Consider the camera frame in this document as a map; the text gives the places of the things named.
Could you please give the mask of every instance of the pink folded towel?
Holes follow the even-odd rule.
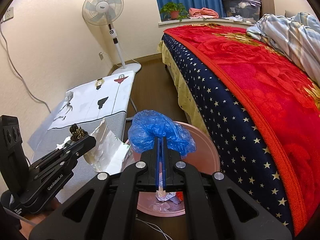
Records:
[[[202,9],[190,8],[189,14],[191,15],[191,17],[209,15],[209,16],[213,16],[214,19],[219,18],[219,14],[216,11],[209,8],[202,8]]]

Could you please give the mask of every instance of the metal bolt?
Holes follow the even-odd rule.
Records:
[[[177,168],[183,169],[183,168],[185,168],[186,163],[184,163],[184,162],[177,162],[177,163],[176,163],[176,166],[177,166]]]
[[[224,175],[221,172],[216,172],[214,174],[214,178],[217,179],[217,180],[222,180],[222,179],[224,179]]]
[[[146,163],[145,162],[137,162],[136,163],[136,167],[139,168],[139,169],[142,169],[146,166]]]
[[[108,174],[105,173],[105,172],[101,172],[101,173],[99,173],[99,174],[97,175],[97,178],[98,178],[99,180],[105,180],[107,177],[108,177]]]

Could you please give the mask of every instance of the red blanket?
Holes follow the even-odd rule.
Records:
[[[206,64],[252,117],[282,178],[297,235],[320,203],[319,88],[245,29],[196,25],[164,32]]]

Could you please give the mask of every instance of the flower pot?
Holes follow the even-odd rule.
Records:
[[[179,16],[179,11],[172,11],[172,12],[170,13],[170,18],[171,18],[172,20],[177,19],[178,16]]]

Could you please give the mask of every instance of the baseboard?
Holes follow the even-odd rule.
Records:
[[[157,53],[157,54],[152,54],[152,55],[148,55],[148,56],[144,56],[144,57],[139,57],[139,58],[135,58],[134,60],[138,61],[140,64],[153,60],[153,59],[158,59],[161,58],[162,54],[161,53]],[[134,61],[132,59],[125,61],[126,64],[130,64],[130,63],[134,63]],[[113,65],[113,67],[111,68],[111,70],[108,73],[108,76],[111,75],[117,68],[119,68],[119,66],[117,65]]]

